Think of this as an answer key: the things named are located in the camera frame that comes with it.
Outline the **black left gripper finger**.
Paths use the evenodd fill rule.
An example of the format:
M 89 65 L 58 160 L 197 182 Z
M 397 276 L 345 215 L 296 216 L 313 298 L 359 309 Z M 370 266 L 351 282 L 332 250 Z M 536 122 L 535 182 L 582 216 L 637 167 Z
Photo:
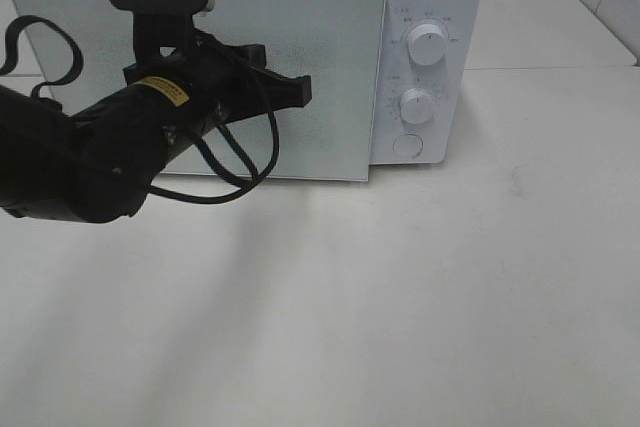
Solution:
M 267 66 L 266 48 L 261 44 L 238 45 L 234 47 L 238 60 L 236 64 L 241 72 L 247 69 L 262 71 Z
M 288 108 L 304 108 L 312 100 L 312 79 L 308 75 L 290 78 L 275 72 L 260 72 L 273 111 Z

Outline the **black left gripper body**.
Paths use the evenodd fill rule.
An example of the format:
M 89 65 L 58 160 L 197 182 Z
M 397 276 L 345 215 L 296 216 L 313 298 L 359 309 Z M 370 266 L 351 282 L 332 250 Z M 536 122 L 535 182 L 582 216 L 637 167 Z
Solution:
M 233 149 L 228 125 L 274 117 L 260 72 L 241 72 L 235 46 L 197 31 L 186 38 L 133 38 L 135 63 L 124 69 L 122 162 L 128 167 L 165 167 L 194 146 L 211 164 L 202 138 L 216 129 Z

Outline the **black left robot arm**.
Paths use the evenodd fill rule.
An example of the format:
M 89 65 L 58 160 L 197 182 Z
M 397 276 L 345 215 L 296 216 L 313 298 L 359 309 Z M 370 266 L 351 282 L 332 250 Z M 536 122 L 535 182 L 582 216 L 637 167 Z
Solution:
M 162 42 L 124 69 L 123 88 L 74 114 L 44 97 L 1 90 L 1 208 L 16 218 L 101 224 L 135 215 L 148 196 L 220 205 L 255 189 L 280 153 L 278 111 L 312 98 L 309 76 L 266 66 L 262 45 L 197 32 Z M 230 186 L 196 195 L 156 184 L 189 149 Z

